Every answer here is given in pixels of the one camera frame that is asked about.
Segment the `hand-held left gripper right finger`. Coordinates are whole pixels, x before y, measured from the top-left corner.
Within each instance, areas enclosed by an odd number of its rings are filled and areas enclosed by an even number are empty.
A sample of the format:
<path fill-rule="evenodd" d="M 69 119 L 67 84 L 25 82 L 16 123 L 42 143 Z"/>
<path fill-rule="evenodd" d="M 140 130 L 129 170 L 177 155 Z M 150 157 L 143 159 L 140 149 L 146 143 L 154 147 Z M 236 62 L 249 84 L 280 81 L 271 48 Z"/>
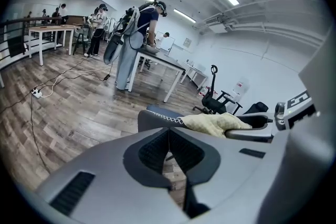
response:
<path fill-rule="evenodd" d="M 186 187 L 184 223 L 332 223 L 335 216 L 335 30 L 300 72 L 316 114 L 279 132 L 241 184 Z"/>

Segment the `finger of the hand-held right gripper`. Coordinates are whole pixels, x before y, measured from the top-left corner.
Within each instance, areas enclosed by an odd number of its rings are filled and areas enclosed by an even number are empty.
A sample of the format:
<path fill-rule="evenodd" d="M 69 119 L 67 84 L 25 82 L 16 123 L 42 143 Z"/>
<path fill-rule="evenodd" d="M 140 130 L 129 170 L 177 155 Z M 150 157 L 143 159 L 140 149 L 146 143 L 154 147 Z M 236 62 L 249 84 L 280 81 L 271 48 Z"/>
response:
<path fill-rule="evenodd" d="M 234 129 L 225 132 L 227 138 L 268 143 L 273 139 L 271 129 Z"/>
<path fill-rule="evenodd" d="M 266 112 L 243 114 L 238 116 L 238 118 L 253 129 L 263 129 L 274 121 L 273 116 Z"/>

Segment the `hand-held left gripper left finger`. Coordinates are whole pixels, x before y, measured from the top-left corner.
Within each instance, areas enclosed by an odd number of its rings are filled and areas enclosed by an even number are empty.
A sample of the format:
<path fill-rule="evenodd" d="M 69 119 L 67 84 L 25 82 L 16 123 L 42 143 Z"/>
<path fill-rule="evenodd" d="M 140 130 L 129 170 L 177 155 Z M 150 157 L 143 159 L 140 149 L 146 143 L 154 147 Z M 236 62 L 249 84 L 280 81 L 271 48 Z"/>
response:
<path fill-rule="evenodd" d="M 94 176 L 69 217 L 80 223 L 186 223 L 189 217 L 166 188 L 143 186 L 124 168 L 132 144 L 157 129 L 98 144 L 53 172 L 36 189 L 48 204 L 79 172 Z"/>

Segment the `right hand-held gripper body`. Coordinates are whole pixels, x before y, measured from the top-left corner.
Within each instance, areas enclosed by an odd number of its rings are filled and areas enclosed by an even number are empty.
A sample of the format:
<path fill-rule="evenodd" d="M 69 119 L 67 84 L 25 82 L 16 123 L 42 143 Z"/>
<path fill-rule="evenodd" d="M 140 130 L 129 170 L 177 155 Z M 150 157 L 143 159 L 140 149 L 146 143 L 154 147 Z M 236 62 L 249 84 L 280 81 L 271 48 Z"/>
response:
<path fill-rule="evenodd" d="M 290 98 L 286 102 L 278 102 L 275 107 L 274 120 L 277 130 L 291 129 L 294 124 L 316 113 L 311 95 L 307 90 Z"/>

